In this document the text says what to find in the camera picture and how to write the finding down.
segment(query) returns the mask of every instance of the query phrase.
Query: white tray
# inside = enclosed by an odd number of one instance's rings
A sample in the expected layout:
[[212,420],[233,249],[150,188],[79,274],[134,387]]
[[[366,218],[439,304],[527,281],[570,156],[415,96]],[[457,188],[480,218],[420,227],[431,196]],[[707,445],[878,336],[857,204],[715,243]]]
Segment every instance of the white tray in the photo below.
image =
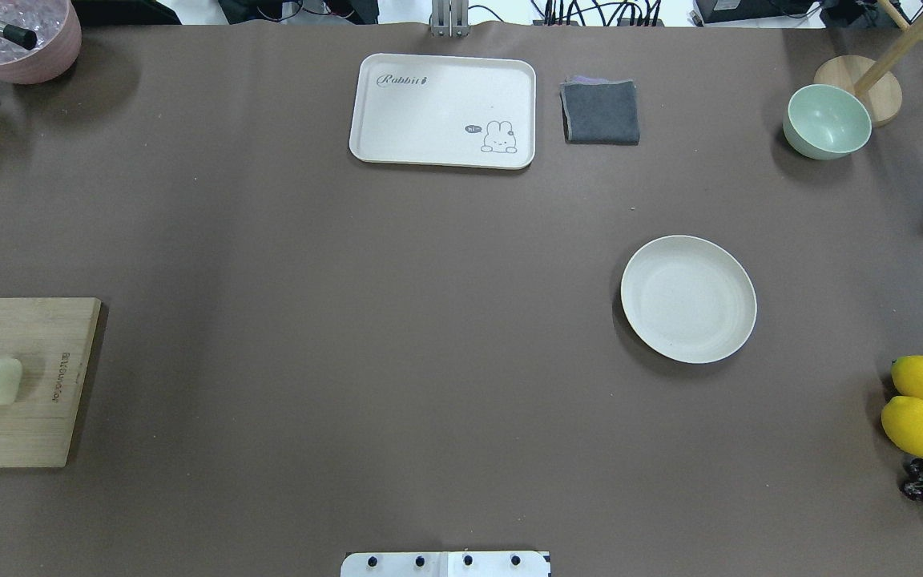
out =
[[362,62],[351,152],[366,162],[524,168],[536,73],[512,59],[373,54]]

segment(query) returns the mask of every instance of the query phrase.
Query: round plate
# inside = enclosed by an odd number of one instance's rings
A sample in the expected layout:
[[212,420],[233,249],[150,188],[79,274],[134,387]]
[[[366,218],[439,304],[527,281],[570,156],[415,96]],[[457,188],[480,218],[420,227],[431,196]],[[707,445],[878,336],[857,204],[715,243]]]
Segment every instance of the round plate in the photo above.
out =
[[681,234],[647,242],[629,259],[622,307],[643,342],[695,364],[740,350],[757,321],[743,265],[714,242]]

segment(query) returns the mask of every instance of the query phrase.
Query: white plate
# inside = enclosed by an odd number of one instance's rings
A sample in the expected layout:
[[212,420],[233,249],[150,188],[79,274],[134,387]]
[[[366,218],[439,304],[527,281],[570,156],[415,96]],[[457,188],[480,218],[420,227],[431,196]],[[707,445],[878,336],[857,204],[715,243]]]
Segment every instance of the white plate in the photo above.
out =
[[535,111],[523,61],[373,54],[358,72],[349,147],[366,162],[523,168]]
[[677,361],[721,361],[754,331],[757,295],[747,271],[714,242],[663,236],[629,259],[622,307],[633,330]]

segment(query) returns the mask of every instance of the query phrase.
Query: pink bowl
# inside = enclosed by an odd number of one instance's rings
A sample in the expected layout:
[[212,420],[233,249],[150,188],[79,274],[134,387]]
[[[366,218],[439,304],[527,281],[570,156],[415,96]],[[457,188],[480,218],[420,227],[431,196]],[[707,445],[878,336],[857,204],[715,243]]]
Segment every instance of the pink bowl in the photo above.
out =
[[[12,3],[0,0],[0,4]],[[44,0],[43,5],[66,5],[66,16],[62,28],[55,36],[46,38],[44,43],[12,61],[0,63],[0,80],[13,84],[37,84],[52,80],[66,72],[77,59],[80,52],[80,21],[70,0]]]

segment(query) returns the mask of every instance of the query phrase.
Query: black tip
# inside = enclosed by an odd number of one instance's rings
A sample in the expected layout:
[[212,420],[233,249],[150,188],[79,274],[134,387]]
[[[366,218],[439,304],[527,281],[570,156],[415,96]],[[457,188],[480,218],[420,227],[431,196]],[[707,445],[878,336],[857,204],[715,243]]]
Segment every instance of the black tip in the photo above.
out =
[[7,23],[2,31],[2,37],[13,44],[21,45],[28,50],[33,50],[38,45],[38,36],[33,30],[21,28],[20,26]]

